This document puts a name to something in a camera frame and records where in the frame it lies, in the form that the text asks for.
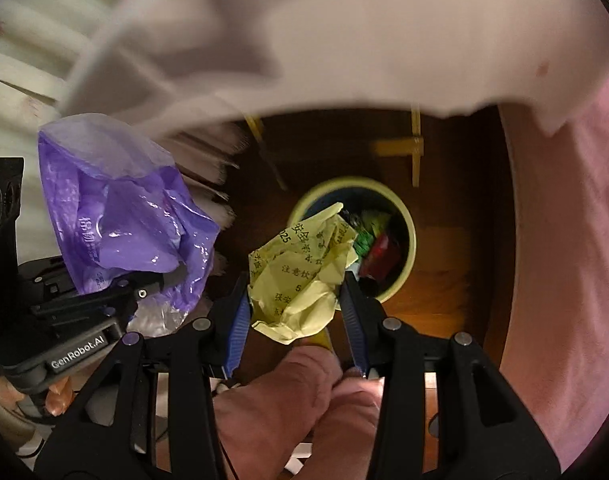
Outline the person's left hand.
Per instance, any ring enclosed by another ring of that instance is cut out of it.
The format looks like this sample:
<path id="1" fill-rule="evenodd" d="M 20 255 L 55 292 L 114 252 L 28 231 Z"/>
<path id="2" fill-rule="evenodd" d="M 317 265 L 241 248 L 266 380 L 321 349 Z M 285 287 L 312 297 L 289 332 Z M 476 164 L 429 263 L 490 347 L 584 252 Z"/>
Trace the person's left hand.
<path id="1" fill-rule="evenodd" d="M 52 416 L 60 416 L 67 411 L 76 393 L 70 377 L 62 378 L 48 387 L 45 399 L 45 409 Z"/>

